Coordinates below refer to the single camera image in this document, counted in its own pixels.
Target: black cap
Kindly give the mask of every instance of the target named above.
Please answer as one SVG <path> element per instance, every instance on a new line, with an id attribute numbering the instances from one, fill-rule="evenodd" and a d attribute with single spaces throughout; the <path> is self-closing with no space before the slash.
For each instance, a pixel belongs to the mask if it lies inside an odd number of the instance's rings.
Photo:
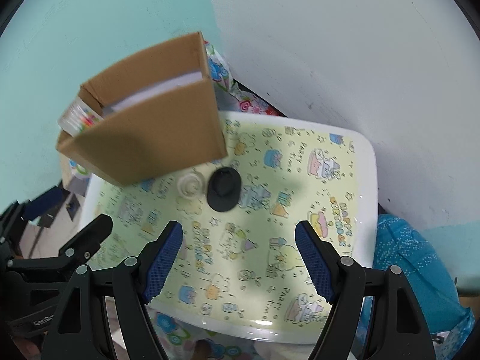
<path id="1" fill-rule="evenodd" d="M 235 169 L 217 169 L 208 180 L 208 205 L 218 212 L 230 211 L 239 202 L 241 189 L 242 178 Z"/>

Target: wall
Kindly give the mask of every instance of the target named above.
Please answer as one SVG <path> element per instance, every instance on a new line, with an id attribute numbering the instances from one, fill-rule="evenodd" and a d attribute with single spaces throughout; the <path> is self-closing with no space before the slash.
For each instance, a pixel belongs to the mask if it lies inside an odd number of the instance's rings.
<path id="1" fill-rule="evenodd" d="M 198 29 L 287 115 L 370 139 L 380 203 L 472 282 L 480 43 L 453 0 L 26 0 L 0 39 L 0 205 L 57 182 L 55 120 L 80 82 Z"/>

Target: table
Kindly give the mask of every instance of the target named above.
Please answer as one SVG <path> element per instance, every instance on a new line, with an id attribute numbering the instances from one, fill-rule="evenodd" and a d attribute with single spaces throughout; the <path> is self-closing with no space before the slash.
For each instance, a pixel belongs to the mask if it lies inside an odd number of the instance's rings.
<path id="1" fill-rule="evenodd" d="M 184 243 L 151 306 L 192 325 L 236 337 L 314 343 L 329 305 L 295 247 L 308 219 L 341 255 L 371 266 L 377 183 L 373 149 L 362 135 L 284 117 L 220 112 L 229 156 L 193 167 L 208 180 L 223 166 L 242 176 L 238 205 L 213 211 L 205 196 L 185 199 L 175 172 L 130 187 L 94 177 L 81 226 L 105 212 L 112 235 L 91 259 L 115 266 L 156 239 L 169 220 Z"/>

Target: metal screw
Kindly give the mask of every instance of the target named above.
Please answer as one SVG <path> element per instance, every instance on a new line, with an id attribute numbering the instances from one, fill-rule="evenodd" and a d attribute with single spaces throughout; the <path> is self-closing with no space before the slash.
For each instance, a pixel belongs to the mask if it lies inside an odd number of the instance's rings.
<path id="1" fill-rule="evenodd" d="M 340 262 L 345 266 L 352 266 L 353 265 L 353 259 L 349 256 L 343 256 L 340 259 Z"/>
<path id="2" fill-rule="evenodd" d="M 402 273 L 402 268 L 400 268 L 400 267 L 397 266 L 397 265 L 392 265 L 392 266 L 390 267 L 390 270 L 391 270 L 393 273 L 395 273 L 396 275 L 399 275 L 399 274 Z"/>
<path id="3" fill-rule="evenodd" d="M 86 271 L 88 271 L 88 268 L 86 265 L 81 265 L 77 268 L 76 272 L 79 274 L 79 275 L 83 275 Z"/>
<path id="4" fill-rule="evenodd" d="M 126 266 L 134 266 L 137 263 L 136 257 L 127 257 L 124 261 Z"/>

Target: white wall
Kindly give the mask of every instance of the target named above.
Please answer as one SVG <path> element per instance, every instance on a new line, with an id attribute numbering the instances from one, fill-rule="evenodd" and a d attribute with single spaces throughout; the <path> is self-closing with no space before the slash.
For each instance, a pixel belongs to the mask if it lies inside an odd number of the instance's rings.
<path id="1" fill-rule="evenodd" d="M 420 230 L 480 218 L 480 42 L 453 0 L 212 2 L 241 83 L 373 143 L 383 207 Z"/>

